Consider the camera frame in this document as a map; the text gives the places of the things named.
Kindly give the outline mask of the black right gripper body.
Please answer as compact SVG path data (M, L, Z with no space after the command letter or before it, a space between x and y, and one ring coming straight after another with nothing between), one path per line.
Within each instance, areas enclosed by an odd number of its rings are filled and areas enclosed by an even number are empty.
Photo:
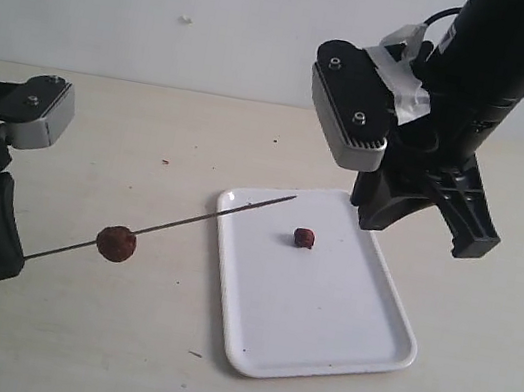
M443 100L437 110L419 120L396 127L389 136L380 168L404 174L429 198L427 173L443 166L456 166L475 156L486 138L488 122L473 109ZM361 202L364 175L360 173L351 202Z

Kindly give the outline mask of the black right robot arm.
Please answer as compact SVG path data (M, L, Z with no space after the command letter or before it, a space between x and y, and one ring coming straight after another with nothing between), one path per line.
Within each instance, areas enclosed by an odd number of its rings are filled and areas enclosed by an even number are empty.
M476 151L524 98L524 0L467 0L412 65L431 110L392 131L380 168L358 175L351 202L359 226L384 230L436 206L452 255L481 258L500 239Z

